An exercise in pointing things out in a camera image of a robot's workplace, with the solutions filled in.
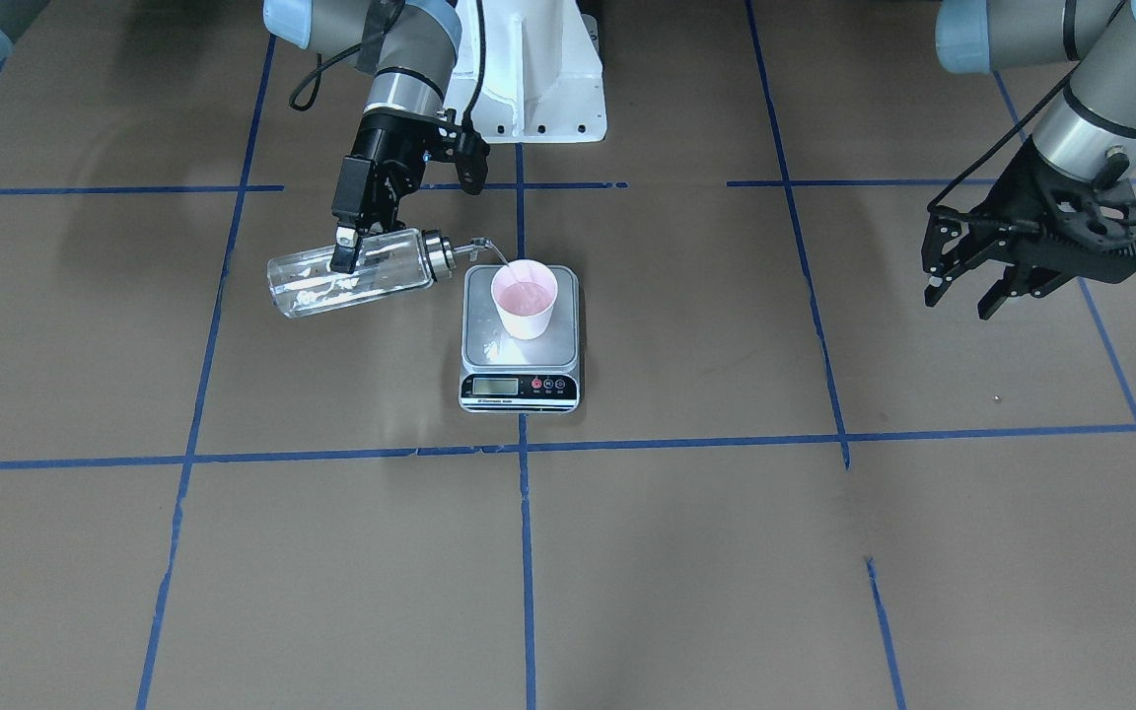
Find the scale platform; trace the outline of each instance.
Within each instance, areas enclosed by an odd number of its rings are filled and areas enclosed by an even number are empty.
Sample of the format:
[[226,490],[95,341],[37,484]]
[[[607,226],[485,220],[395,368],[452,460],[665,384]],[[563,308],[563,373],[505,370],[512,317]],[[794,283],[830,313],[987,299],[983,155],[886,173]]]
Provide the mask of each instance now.
[[501,266],[473,266],[463,284],[459,403],[468,412],[571,412],[580,404],[580,289],[567,266],[551,266],[559,296],[546,332],[511,337],[490,284]]

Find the scale display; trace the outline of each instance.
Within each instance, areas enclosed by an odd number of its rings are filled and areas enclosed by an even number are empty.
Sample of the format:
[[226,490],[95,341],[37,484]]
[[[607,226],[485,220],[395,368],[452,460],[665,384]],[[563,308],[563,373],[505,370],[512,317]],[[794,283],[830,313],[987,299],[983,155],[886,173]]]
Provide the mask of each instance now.
[[513,396],[519,394],[517,377],[473,377],[473,394],[478,396]]
[[493,307],[490,284],[500,266],[473,266],[463,287],[459,403],[468,412],[571,412],[580,403],[577,275],[551,266],[559,298],[546,332],[511,337]]

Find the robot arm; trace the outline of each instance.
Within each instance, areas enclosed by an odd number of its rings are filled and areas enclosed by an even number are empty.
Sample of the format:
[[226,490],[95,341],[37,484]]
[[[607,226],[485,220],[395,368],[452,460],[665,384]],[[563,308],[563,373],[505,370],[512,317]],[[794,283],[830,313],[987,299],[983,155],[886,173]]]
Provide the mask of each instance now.
[[937,58],[951,73],[1081,59],[1121,0],[944,0]]
[[[1029,0],[1034,3],[1056,10],[1053,18],[1062,18],[1066,10],[1105,10],[1103,0]],[[972,3],[946,0],[942,11],[961,5]],[[988,18],[996,16],[987,12]],[[984,36],[986,60],[1036,56],[993,47]],[[1076,277],[1119,283],[1136,272],[1136,198],[1128,181],[1136,167],[1136,0],[1112,9],[1105,31],[1051,91],[1054,95],[1061,99],[979,206],[960,212],[938,203],[961,178],[929,206],[922,244],[922,268],[932,282],[925,292],[928,306],[937,304],[961,275],[991,259],[1006,267],[979,302],[984,319],[1010,298],[1042,298]]]
[[266,0],[266,26],[302,49],[339,55],[361,41],[351,62],[375,80],[341,162],[331,270],[353,273],[362,239],[406,227],[401,199],[419,190],[425,162],[454,162],[463,191],[485,187],[490,147],[442,111],[459,57],[461,24],[446,0]]

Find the brown floor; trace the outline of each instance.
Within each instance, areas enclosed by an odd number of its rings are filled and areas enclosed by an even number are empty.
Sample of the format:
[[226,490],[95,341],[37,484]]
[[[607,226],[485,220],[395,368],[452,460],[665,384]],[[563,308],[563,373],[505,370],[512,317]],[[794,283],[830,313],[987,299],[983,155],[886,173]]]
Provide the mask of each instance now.
[[1064,67],[946,75],[925,1],[615,5],[603,143],[402,203],[579,275],[585,404],[527,419],[457,406],[460,279],[270,304],[366,77],[290,111],[257,3],[41,15],[0,69],[0,709],[1136,707],[1136,275],[921,301],[925,203]]

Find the stainless steel scale top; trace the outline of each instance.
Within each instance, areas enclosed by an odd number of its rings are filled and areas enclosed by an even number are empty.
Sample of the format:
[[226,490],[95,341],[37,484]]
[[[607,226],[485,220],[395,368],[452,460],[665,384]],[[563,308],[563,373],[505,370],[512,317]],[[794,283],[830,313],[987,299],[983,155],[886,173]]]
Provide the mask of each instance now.
[[559,296],[546,332],[533,340],[511,337],[502,327],[490,284],[501,266],[473,266],[463,287],[463,369],[473,373],[568,371],[580,356],[577,274],[551,266]]

